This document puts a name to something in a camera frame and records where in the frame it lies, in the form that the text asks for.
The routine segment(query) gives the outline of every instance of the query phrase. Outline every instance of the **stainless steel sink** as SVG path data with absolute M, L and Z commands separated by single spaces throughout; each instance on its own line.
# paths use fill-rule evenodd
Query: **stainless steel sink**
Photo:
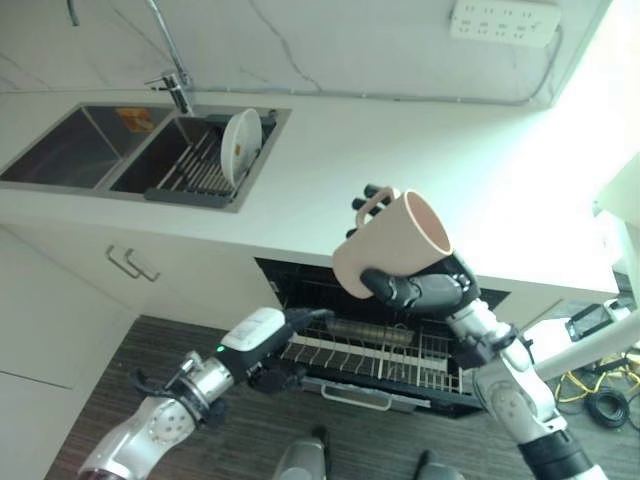
M 144 115 L 127 121 L 122 109 Z M 0 174 L 0 188 L 236 212 L 290 115 L 290 110 L 256 109 L 262 149 L 234 187 L 222 175 L 220 147 L 229 120 L 243 110 L 196 106 L 198 116 L 187 117 L 162 105 L 81 105 Z
M 131 106 L 77 107 L 17 158 L 0 181 L 96 187 L 172 111 L 169 107 L 139 110 L 145 112 L 147 121 L 139 120 L 136 125 L 132 120 L 128 125 L 125 118 Z
M 262 147 L 276 128 L 276 113 L 261 116 Z M 203 118 L 175 117 L 126 166 L 111 190 L 142 194 L 145 199 L 202 207 L 224 208 L 248 189 L 247 180 L 264 163 L 258 155 L 237 184 L 222 173 L 220 150 L 231 114 Z

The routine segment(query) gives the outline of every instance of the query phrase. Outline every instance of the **beige mug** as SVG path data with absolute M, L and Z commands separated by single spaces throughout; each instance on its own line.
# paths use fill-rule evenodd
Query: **beige mug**
M 386 198 L 391 203 L 365 222 L 367 214 Z M 373 295 L 360 281 L 368 268 L 411 275 L 453 252 L 440 218 L 415 190 L 380 189 L 358 210 L 356 227 L 333 253 L 332 263 L 342 287 L 357 298 Z

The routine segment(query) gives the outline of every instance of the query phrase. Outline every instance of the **power strip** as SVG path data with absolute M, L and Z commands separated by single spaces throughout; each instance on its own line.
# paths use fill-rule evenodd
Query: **power strip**
M 544 47 L 560 24 L 558 5 L 519 0 L 458 0 L 449 31 L 454 38 Z

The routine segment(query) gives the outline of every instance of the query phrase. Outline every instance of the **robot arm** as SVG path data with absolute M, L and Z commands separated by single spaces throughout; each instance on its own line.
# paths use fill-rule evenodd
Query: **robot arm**
M 149 396 L 131 418 L 102 439 L 80 468 L 78 480 L 147 478 L 168 450 L 216 413 L 224 392 L 247 380 L 260 389 L 268 378 L 264 364 L 271 354 L 314 319 L 330 315 L 328 310 L 283 313 L 261 308 L 231 330 L 212 357 L 203 361 L 197 353 L 189 353 L 163 387 L 149 387 L 136 377 L 138 389 Z M 269 385 L 273 389 L 273 380 Z
M 365 196 L 376 191 L 368 186 Z M 363 203 L 356 199 L 353 206 Z M 384 205 L 374 215 L 382 211 Z M 606 479 L 567 430 L 517 331 L 499 322 L 480 300 L 476 277 L 456 252 L 413 275 L 367 269 L 360 280 L 391 308 L 446 319 L 459 340 L 457 363 L 475 369 L 477 397 L 516 442 L 536 478 Z

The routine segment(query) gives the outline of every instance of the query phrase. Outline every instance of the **plate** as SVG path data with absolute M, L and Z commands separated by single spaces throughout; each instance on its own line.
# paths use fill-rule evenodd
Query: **plate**
M 236 187 L 262 147 L 262 124 L 253 108 L 231 117 L 224 129 L 220 165 L 224 178 Z

